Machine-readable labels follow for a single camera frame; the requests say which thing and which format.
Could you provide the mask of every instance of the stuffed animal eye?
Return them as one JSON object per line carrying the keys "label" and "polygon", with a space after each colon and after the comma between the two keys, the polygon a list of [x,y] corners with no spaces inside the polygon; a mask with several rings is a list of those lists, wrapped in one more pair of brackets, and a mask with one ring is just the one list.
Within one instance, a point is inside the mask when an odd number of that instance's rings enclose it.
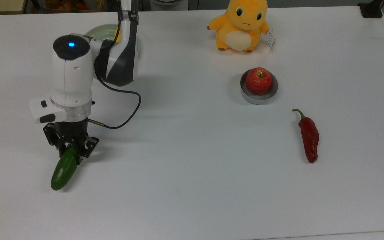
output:
{"label": "stuffed animal eye", "polygon": [[236,15],[238,15],[238,16],[241,16],[243,12],[244,11],[242,10],[242,8],[237,8],[236,9]]}

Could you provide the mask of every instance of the apple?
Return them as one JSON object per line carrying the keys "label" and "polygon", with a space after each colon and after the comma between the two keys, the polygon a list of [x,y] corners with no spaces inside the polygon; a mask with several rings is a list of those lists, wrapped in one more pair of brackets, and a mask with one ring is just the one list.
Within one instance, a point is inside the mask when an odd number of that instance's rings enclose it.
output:
{"label": "apple", "polygon": [[260,95],[268,91],[272,85],[271,73],[262,67],[256,67],[248,72],[245,77],[245,86],[255,95]]}

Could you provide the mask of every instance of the metal bowl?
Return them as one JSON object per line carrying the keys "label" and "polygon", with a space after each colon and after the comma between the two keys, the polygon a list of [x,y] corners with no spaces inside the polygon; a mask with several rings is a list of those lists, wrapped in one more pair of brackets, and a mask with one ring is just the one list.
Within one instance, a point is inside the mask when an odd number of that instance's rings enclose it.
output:
{"label": "metal bowl", "polygon": [[272,85],[266,91],[265,93],[256,95],[252,94],[248,89],[247,86],[245,85],[245,77],[247,74],[251,71],[252,69],[246,71],[242,76],[241,76],[241,94],[244,99],[253,104],[263,104],[267,102],[271,97],[273,97],[276,94],[276,91],[278,90],[278,81],[276,80],[276,77],[271,73],[272,76]]}

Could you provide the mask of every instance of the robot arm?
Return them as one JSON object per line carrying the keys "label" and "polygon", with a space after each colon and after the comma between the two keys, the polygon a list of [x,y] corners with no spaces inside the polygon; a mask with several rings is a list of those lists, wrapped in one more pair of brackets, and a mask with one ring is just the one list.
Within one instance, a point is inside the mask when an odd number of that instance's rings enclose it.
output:
{"label": "robot arm", "polygon": [[91,112],[94,76],[116,86],[133,81],[137,74],[137,2],[121,0],[121,3],[119,43],[80,34],[62,36],[53,43],[52,90],[29,102],[36,123],[86,119]]}

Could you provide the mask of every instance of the cucumber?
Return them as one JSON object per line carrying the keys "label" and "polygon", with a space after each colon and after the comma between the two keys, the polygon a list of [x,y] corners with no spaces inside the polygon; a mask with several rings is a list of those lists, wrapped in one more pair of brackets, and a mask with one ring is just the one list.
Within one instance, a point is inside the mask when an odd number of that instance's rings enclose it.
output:
{"label": "cucumber", "polygon": [[51,178],[51,188],[55,191],[62,189],[69,182],[76,170],[78,154],[72,145],[69,145],[54,170]]}

